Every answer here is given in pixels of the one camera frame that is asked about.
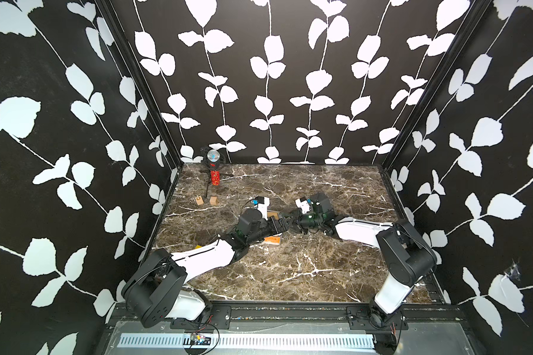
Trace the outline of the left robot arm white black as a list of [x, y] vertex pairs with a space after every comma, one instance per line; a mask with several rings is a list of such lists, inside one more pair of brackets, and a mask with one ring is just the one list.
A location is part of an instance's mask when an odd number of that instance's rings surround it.
[[164, 248], [154, 251], [127, 281], [121, 295], [145, 328], [167, 317], [196, 320], [205, 312], [207, 302], [196, 292], [183, 292], [186, 282], [238, 262], [251, 245], [295, 225], [291, 214], [265, 218], [261, 211], [248, 209], [234, 227], [206, 246], [175, 254]]

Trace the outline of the orange tissue paper pack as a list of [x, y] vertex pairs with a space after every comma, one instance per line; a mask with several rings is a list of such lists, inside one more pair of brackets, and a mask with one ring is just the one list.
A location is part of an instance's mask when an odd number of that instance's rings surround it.
[[272, 236], [264, 239], [264, 244], [279, 246], [281, 244], [281, 238], [278, 236]]

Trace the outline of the bamboo tissue box lid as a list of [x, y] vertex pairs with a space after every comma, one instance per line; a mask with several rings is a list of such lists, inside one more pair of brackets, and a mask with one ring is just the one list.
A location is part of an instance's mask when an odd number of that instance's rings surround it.
[[273, 212], [273, 211], [268, 211], [267, 212], [267, 217], [274, 217], [275, 219], [279, 219], [278, 213], [277, 212]]

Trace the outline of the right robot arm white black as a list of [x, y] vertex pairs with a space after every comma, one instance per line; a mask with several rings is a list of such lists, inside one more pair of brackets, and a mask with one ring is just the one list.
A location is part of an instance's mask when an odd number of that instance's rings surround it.
[[388, 270], [380, 291], [370, 303], [370, 316], [381, 322], [391, 318], [415, 285], [433, 272], [437, 257], [408, 220], [376, 223], [337, 214], [322, 192], [296, 200], [294, 224], [302, 231], [320, 229], [326, 236], [353, 241], [381, 251]]

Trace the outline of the clear plastic tissue box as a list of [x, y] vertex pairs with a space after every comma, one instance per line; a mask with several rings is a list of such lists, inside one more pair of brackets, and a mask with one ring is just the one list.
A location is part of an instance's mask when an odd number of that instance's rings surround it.
[[288, 232], [292, 225], [293, 217], [290, 214], [283, 212], [268, 211], [267, 222], [271, 227], [272, 232], [264, 238], [264, 244], [278, 246], [281, 244], [281, 236]]

